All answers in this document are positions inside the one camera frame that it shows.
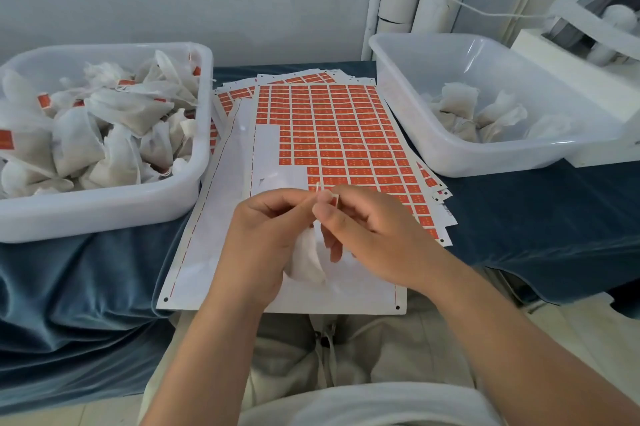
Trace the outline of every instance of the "white cable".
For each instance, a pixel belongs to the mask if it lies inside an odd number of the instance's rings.
[[[460,0],[451,0],[451,1],[453,1],[454,3],[459,4],[461,7],[464,7],[466,9],[468,9],[468,10],[471,10],[471,11],[473,11],[475,13],[478,13],[478,14],[484,15],[484,16],[502,16],[502,17],[506,16],[506,17],[510,17],[510,18],[550,18],[550,17],[553,16],[553,15],[549,15],[549,14],[546,14],[546,15],[518,15],[516,13],[487,13],[487,12],[479,10],[479,9],[477,9],[475,7],[472,7],[471,5],[468,5],[468,4],[464,3],[463,1],[460,1]]]

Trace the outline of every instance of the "hand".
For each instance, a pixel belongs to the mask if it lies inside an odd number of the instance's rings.
[[[416,278],[446,253],[394,197],[348,185],[332,193],[340,196],[341,210],[328,204],[324,192],[313,207],[332,262],[341,259],[345,246],[376,276],[415,289]]]
[[[210,296],[260,313],[276,298],[300,233],[311,226],[316,193],[281,188],[240,202],[231,219]]]

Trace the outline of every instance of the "person's right hand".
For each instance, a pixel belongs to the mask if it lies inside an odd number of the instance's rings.
[[[333,262],[340,260],[344,246],[376,276],[411,288],[446,253],[395,197],[348,185],[332,193],[340,196],[340,210],[322,192],[313,213],[322,223]]]

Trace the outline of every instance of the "forearm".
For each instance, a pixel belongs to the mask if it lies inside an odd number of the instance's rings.
[[[193,319],[142,426],[237,423],[261,313],[212,295]]]
[[[639,424],[640,409],[448,252],[416,284],[511,426]]]

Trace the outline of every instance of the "white shirt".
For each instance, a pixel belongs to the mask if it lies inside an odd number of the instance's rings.
[[[240,415],[239,426],[503,426],[475,389],[422,382],[343,386],[285,397]]]

